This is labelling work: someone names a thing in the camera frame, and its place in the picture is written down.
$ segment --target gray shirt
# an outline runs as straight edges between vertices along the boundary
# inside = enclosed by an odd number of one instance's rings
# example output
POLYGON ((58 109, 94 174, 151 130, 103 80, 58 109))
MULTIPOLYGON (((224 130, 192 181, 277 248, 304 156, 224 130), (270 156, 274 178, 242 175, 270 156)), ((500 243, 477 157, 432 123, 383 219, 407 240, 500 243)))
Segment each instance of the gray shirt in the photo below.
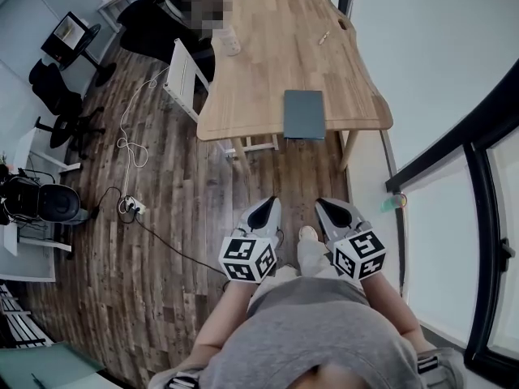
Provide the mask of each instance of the gray shirt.
MULTIPOLYGON (((248 314, 207 367, 190 370, 199 387, 284 389, 327 364, 355 372, 373 388, 428 387, 410 342, 345 281, 292 280, 262 296, 248 314)), ((434 372, 434 388, 463 387, 454 357, 449 349, 426 353, 422 371, 434 372)))

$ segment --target monitor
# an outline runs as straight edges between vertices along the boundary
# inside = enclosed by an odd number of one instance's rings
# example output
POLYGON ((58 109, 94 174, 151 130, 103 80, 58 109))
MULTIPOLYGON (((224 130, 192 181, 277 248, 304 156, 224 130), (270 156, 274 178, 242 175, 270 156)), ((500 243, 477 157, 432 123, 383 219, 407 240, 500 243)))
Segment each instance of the monitor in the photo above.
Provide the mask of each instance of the monitor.
POLYGON ((69 11, 41 49, 52 59, 66 65, 74 59, 75 50, 86 33, 88 27, 69 11))

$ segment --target wrist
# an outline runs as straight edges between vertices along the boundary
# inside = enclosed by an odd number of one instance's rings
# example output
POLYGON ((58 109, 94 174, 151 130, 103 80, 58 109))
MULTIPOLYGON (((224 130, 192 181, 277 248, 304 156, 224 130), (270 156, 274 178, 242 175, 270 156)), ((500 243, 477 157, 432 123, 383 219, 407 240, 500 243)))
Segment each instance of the wrist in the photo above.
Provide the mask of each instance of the wrist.
POLYGON ((251 283, 251 282, 241 282, 241 281, 230 281, 229 285, 227 286, 226 293, 240 293, 244 295, 250 295, 255 292, 255 290, 258 288, 258 284, 251 283))
POLYGON ((384 274, 382 272, 377 272, 376 274, 373 274, 372 276, 368 276, 367 278, 364 278, 363 280, 360 280, 360 283, 362 286, 368 285, 368 284, 375 284, 382 280, 384 278, 384 274))

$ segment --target black cable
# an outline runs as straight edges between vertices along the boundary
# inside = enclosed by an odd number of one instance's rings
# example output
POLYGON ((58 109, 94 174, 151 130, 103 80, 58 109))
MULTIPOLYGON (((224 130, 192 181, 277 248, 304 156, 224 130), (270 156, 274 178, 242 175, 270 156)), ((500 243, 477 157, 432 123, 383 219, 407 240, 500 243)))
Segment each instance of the black cable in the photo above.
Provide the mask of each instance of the black cable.
POLYGON ((145 231, 150 232, 154 237, 156 237, 164 245, 166 245, 168 248, 170 248, 172 251, 176 252, 177 254, 182 256, 183 258, 189 259, 190 261, 193 261, 194 263, 198 263, 199 265, 203 265, 204 267, 207 267, 207 268, 209 268, 209 269, 211 269, 211 270, 213 270, 215 272, 218 272, 218 274, 222 274, 224 277, 227 277, 227 275, 223 271, 220 271, 219 269, 213 268, 210 265, 207 265, 206 263, 201 263, 200 261, 197 261, 196 259, 192 258, 191 256, 187 256, 187 255, 183 254, 182 252, 180 252, 179 250, 174 249, 168 242, 166 242, 164 239, 162 239, 160 236, 158 236, 155 232, 153 232, 151 229, 149 229, 146 226, 144 226, 141 223, 141 221, 139 220, 138 217, 135 218, 135 221, 140 225, 141 228, 143 228, 145 231))
POLYGON ((116 187, 116 186, 110 186, 108 189, 106 189, 105 193, 101 196, 101 198, 99 199, 99 203, 97 204, 97 206, 94 208, 94 210, 92 210, 92 214, 97 211, 97 214, 99 213, 100 211, 100 206, 101 206, 101 203, 103 201, 103 199, 105 198, 105 196, 108 194, 108 192, 111 190, 111 189, 115 189, 116 191, 119 192, 119 199, 117 201, 117 205, 116 205, 116 208, 115 208, 115 211, 117 212, 117 215, 118 215, 118 218, 119 220, 124 223, 124 224, 132 224, 134 221, 137 222, 141 228, 143 228, 144 230, 148 231, 149 233, 151 233, 154 237, 156 237, 159 241, 161 241, 164 245, 166 245, 168 248, 170 248, 172 251, 176 252, 177 254, 179 254, 180 256, 182 256, 183 258, 185 259, 189 259, 190 261, 194 262, 194 263, 198 263, 199 265, 202 265, 206 268, 209 268, 215 272, 218 272, 219 274, 222 274, 224 277, 227 277, 227 275, 223 272, 223 271, 220 271, 219 269, 216 269, 216 268, 213 268, 211 267, 210 265, 207 265, 206 263, 201 263, 200 261, 197 261, 196 259, 190 257, 190 256, 187 256, 185 254, 183 254, 182 252, 180 252, 179 250, 176 250, 173 246, 171 246, 168 242, 166 242, 164 239, 162 239, 159 235, 157 235, 155 232, 153 232, 151 229, 147 228, 146 226, 144 226, 144 224, 139 220, 139 218, 137 217, 138 215, 138 212, 137 212, 137 209, 134 209, 134 208, 130 208, 130 211, 133 211, 133 216, 131 218, 131 220, 123 220, 122 217, 121 217, 121 213, 119 212, 119 206, 120 206, 120 203, 123 201, 123 200, 127 200, 130 196, 126 196, 126 197, 122 197, 122 192, 121 190, 116 187))
MULTIPOLYGON (((33 172, 34 175, 36 176, 36 173, 39 173, 39 174, 44 174, 46 176, 49 176, 50 178, 52 178, 52 183, 55 185, 56 184, 56 179, 54 178, 54 176, 50 173, 46 173, 46 172, 41 172, 41 171, 38 171, 38 170, 31 170, 31 169, 19 169, 19 171, 22 170, 23 172, 33 172)), ((40 178, 39 177, 31 177, 31 179, 37 183, 38 185, 40 184, 40 178)))
POLYGON ((31 155, 29 154, 29 155, 27 156, 27 158, 29 159, 29 162, 31 163, 31 169, 32 169, 32 172, 34 173, 34 164, 32 163, 31 155))
POLYGON ((26 237, 24 235, 20 235, 19 237, 24 237, 26 239, 36 239, 37 241, 53 241, 51 237, 26 237))
POLYGON ((281 248, 281 245, 283 245, 283 242, 285 241, 285 232, 283 232, 283 229, 278 229, 277 232, 281 232, 281 242, 277 244, 277 249, 281 248))

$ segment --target computer screen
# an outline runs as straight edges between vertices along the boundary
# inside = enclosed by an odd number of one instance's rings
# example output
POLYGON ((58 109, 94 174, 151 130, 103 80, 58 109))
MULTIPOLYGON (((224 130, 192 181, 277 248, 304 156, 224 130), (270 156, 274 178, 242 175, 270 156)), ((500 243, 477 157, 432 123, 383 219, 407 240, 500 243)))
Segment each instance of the computer screen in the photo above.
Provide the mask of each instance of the computer screen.
POLYGON ((54 35, 65 43, 69 48, 75 49, 85 31, 69 15, 54 30, 54 35))

